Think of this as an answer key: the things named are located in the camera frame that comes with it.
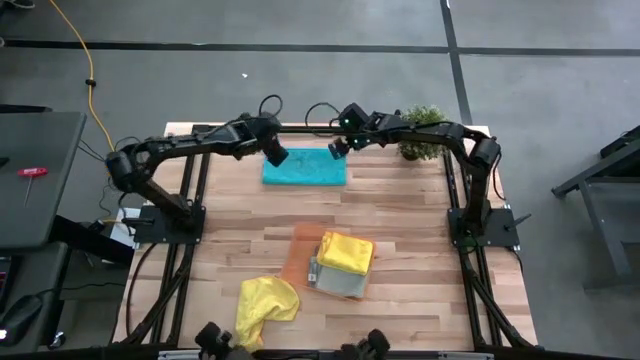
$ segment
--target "wooden table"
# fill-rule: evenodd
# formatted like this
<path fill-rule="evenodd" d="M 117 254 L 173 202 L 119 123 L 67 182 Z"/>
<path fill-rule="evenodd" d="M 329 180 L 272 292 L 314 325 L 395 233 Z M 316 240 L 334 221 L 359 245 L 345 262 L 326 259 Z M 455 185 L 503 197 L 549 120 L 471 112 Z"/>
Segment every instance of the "wooden table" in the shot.
<path fill-rule="evenodd" d="M 165 133 L 186 134 L 193 125 L 169 123 Z M 487 127 L 473 128 L 488 132 Z M 329 141 L 312 135 L 281 135 L 288 147 L 326 147 Z M 178 193 L 184 162 L 165 161 L 154 180 L 170 193 Z M 315 222 L 376 241 L 367 292 L 370 300 L 352 302 L 298 289 L 301 306 L 295 321 L 265 324 L 262 335 L 267 348 L 339 348 L 373 328 L 386 334 L 394 350 L 473 348 L 458 254 L 449 244 L 445 212 L 450 204 L 441 159 L 407 162 L 393 146 L 371 146 L 348 156 L 344 187 L 265 186 L 262 163 L 262 155 L 242 161 L 211 158 L 204 197 L 207 222 L 194 256 L 180 347 L 195 347 L 194 338 L 208 321 L 233 332 L 240 283 L 278 274 L 294 225 Z M 196 178 L 189 198 L 193 198 Z M 459 197 L 464 204 L 461 191 Z M 491 190 L 489 198 L 494 207 L 502 205 Z M 132 271 L 142 250 L 134 257 Z M 167 246 L 157 246 L 142 265 L 132 296 L 132 326 L 156 300 L 166 252 Z M 486 253 L 497 303 L 521 334 L 535 343 L 514 254 L 497 248 L 487 248 Z M 124 304 L 114 341 L 124 338 Z M 489 341 L 486 311 L 484 306 L 479 308 Z M 173 303 L 168 309 L 165 334 Z"/>

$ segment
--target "green plant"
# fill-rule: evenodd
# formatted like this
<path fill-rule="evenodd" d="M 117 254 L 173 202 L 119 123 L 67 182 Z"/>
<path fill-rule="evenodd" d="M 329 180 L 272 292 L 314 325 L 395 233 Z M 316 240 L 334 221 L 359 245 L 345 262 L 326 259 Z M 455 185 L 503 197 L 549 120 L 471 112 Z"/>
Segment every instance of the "green plant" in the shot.
<path fill-rule="evenodd" d="M 439 121 L 448 121 L 446 115 L 435 106 L 416 105 L 402 113 L 402 118 L 416 125 L 431 124 Z M 410 161 L 422 159 L 435 159 L 443 151 L 441 145 L 418 143 L 413 141 L 401 141 L 398 144 L 398 152 Z"/>

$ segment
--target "yellow towel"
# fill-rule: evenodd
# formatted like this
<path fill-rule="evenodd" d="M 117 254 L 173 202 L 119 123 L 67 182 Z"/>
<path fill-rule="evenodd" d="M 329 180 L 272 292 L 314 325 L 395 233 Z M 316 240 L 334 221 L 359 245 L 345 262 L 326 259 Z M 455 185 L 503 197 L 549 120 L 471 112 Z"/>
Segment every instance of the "yellow towel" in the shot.
<path fill-rule="evenodd" d="M 371 254 L 373 244 L 370 241 L 327 231 L 322 237 L 317 260 L 323 266 L 367 275 Z"/>
<path fill-rule="evenodd" d="M 292 321 L 299 306 L 298 294 L 282 279 L 263 276 L 243 281 L 236 314 L 238 344 L 250 353 L 259 350 L 264 321 Z"/>

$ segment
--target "blue towel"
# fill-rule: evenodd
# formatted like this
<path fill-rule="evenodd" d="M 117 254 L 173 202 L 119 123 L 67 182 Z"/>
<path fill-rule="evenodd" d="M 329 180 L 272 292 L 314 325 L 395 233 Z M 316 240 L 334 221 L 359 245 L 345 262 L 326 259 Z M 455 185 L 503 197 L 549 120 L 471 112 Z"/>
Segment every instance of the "blue towel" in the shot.
<path fill-rule="evenodd" d="M 268 185 L 345 185 L 346 158 L 334 160 L 329 149 L 287 149 L 289 156 L 274 167 L 266 159 L 262 183 Z"/>

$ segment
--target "concrete floor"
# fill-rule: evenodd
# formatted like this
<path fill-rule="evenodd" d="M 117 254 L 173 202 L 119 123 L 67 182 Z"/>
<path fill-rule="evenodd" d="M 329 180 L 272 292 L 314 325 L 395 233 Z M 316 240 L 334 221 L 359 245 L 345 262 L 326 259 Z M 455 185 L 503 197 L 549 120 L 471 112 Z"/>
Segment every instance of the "concrete floor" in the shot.
<path fill-rule="evenodd" d="M 0 36 L 74 41 L 48 2 L 36 3 L 31 12 L 6 13 Z M 610 271 L 609 260 L 582 199 L 572 194 L 560 201 L 549 192 L 592 164 L 603 145 L 638 125 L 640 3 L 449 4 L 449 29 L 458 46 L 529 49 L 531 55 L 461 55 L 464 88 L 460 81 L 456 88 L 450 62 L 457 59 L 455 48 L 451 57 L 406 53 L 452 45 L 439 0 L 59 0 L 85 38 L 96 42 L 403 46 L 396 50 L 405 53 L 344 47 L 336 52 L 96 50 L 95 105 L 112 137 L 120 139 L 161 134 L 168 121 L 226 120 L 255 112 L 271 93 L 284 98 L 285 121 L 299 122 L 318 101 L 338 107 L 355 101 L 370 111 L 435 104 L 452 120 L 466 122 L 469 116 L 461 116 L 464 107 L 458 103 L 466 91 L 473 124 L 488 125 L 503 146 L 500 173 L 512 208 L 533 213 L 519 233 L 539 343 L 560 351 L 640 357 L 638 293 L 582 290 L 583 282 Z M 618 54 L 631 56 L 536 56 L 531 48 L 629 49 Z M 0 49 L 0 102 L 87 111 L 86 69 L 79 50 Z M 83 137 L 107 152 L 95 124 L 88 123 Z M 78 221 L 101 216 L 97 202 L 104 179 L 103 166 L 79 153 L 61 213 Z M 109 194 L 105 203 L 115 208 L 116 198 Z M 77 319 L 89 318 L 83 308 L 95 307 L 77 306 Z M 76 346 L 108 340 L 104 320 L 75 324 L 74 332 L 83 333 Z M 91 331 L 94 337 L 85 336 Z"/>

